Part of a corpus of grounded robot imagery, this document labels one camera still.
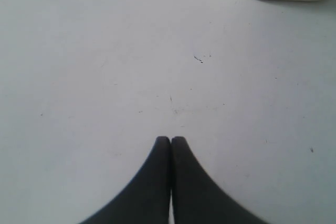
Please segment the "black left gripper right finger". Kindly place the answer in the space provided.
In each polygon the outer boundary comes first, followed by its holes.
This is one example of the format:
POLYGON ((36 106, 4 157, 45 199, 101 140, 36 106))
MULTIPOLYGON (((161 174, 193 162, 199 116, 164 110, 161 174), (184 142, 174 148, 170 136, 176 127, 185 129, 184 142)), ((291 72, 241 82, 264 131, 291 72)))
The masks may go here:
POLYGON ((171 154, 175 223, 259 223, 210 178, 184 137, 171 140, 171 154))

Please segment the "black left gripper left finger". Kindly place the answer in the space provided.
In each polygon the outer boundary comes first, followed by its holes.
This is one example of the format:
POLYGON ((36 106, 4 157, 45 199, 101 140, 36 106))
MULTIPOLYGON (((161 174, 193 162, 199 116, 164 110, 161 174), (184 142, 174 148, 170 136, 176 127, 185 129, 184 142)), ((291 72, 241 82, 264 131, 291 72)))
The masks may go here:
POLYGON ((159 136, 126 187, 83 223, 168 223, 170 199, 171 143, 159 136))

